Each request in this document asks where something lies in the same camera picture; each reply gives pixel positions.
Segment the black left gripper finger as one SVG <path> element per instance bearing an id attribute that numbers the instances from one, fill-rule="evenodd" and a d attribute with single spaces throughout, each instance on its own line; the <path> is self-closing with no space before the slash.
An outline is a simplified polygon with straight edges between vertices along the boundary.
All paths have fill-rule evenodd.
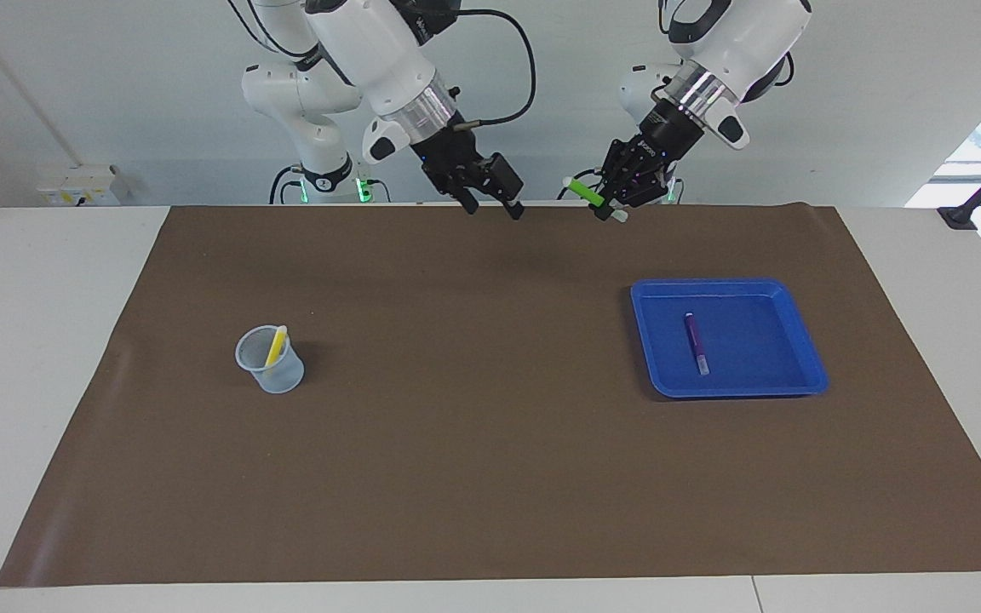
<path id="1" fill-rule="evenodd" d="M 665 201 L 669 194 L 667 183 L 628 183 L 627 185 L 612 186 L 607 183 L 596 185 L 600 206 L 594 206 L 594 216 L 597 220 L 608 221 L 618 212 L 626 214 L 628 209 L 642 207 Z"/>
<path id="2" fill-rule="evenodd" d="M 613 140 L 605 160 L 600 167 L 599 183 L 619 186 L 634 181 L 635 166 L 637 166 L 637 142 L 635 140 Z"/>

